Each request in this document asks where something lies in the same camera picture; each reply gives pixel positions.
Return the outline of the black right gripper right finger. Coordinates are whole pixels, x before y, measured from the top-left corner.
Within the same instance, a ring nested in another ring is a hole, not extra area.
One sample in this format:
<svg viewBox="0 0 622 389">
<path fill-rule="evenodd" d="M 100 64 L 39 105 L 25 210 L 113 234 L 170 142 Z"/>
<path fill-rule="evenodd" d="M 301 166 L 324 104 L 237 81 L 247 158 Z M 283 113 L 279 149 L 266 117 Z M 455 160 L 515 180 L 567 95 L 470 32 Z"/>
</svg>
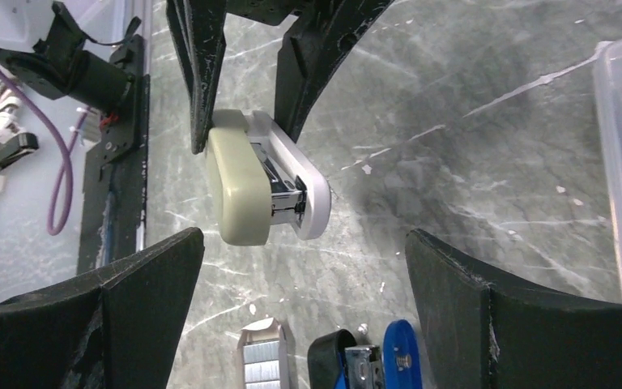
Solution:
<svg viewBox="0 0 622 389">
<path fill-rule="evenodd" d="M 438 388 L 622 388 L 622 304 L 485 263 L 421 229 L 405 255 Z"/>
</svg>

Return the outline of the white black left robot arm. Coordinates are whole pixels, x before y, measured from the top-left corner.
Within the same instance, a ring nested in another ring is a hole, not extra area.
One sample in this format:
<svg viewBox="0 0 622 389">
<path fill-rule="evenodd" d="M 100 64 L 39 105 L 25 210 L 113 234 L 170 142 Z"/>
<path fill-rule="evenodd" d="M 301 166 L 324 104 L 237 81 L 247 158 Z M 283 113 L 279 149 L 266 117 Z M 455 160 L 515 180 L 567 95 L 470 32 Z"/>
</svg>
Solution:
<svg viewBox="0 0 622 389">
<path fill-rule="evenodd" d="M 191 143 L 202 152 L 213 126 L 227 15 L 277 26 L 294 16 L 277 57 L 275 123 L 297 140 L 312 107 L 387 1 L 169 1 L 168 27 L 190 98 Z M 61 1 L 0 1 L 0 65 L 51 100 L 70 96 L 105 113 L 130 81 L 94 58 L 91 40 Z"/>
</svg>

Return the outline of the small beige white stapler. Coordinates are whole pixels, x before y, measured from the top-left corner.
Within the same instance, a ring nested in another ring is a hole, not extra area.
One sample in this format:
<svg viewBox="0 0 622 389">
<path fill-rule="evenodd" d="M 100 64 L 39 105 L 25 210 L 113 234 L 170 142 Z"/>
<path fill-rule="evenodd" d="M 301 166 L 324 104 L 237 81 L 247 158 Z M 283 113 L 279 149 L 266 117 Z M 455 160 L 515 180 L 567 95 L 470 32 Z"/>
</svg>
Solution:
<svg viewBox="0 0 622 389">
<path fill-rule="evenodd" d="M 325 176 L 262 111 L 213 114 L 205 148 L 219 235 L 231 246 L 263 246 L 288 224 L 300 240 L 325 231 L 332 207 Z"/>
</svg>

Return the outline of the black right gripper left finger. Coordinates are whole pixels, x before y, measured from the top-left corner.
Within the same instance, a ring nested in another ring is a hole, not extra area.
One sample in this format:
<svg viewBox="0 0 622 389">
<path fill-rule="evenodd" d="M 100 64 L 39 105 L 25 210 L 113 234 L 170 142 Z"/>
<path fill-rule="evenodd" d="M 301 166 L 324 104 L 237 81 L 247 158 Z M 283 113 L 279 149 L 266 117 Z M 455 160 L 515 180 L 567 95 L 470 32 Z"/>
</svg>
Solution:
<svg viewBox="0 0 622 389">
<path fill-rule="evenodd" d="M 0 388 L 164 388 L 204 255 L 188 228 L 0 303 Z"/>
</svg>

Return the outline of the blue black stapler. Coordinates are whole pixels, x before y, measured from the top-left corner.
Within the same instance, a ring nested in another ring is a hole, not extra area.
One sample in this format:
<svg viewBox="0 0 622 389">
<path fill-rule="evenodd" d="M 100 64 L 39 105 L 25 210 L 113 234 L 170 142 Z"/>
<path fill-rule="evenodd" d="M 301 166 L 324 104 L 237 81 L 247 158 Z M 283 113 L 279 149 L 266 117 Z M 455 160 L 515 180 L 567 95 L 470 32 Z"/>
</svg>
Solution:
<svg viewBox="0 0 622 389">
<path fill-rule="evenodd" d="M 340 329 L 317 338 L 307 353 L 309 386 L 317 389 L 419 389 L 420 351 L 413 326 L 391 322 L 381 344 L 359 344 Z"/>
</svg>

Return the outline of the red white staples box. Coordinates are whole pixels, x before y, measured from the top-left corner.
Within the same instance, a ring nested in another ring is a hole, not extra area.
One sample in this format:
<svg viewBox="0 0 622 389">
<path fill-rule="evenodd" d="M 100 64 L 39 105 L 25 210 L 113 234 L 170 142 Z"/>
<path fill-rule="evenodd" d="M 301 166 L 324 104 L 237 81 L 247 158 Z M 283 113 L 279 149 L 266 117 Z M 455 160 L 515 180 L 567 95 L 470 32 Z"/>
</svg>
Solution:
<svg viewBox="0 0 622 389">
<path fill-rule="evenodd" d="M 241 328 L 236 348 L 239 388 L 290 388 L 285 330 L 276 318 Z"/>
</svg>

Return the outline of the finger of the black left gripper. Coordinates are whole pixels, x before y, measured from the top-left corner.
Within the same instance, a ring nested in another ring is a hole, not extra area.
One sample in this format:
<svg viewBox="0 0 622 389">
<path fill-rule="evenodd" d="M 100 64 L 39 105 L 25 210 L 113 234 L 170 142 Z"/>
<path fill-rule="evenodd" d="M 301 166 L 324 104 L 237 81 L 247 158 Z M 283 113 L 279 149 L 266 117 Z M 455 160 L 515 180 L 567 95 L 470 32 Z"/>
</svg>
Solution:
<svg viewBox="0 0 622 389">
<path fill-rule="evenodd" d="M 277 57 L 274 121 L 293 142 L 351 50 L 390 0 L 293 1 Z"/>
<path fill-rule="evenodd" d="M 190 99 L 193 154 L 204 151 L 212 128 L 224 60 L 225 1 L 167 1 L 166 17 Z"/>
</svg>

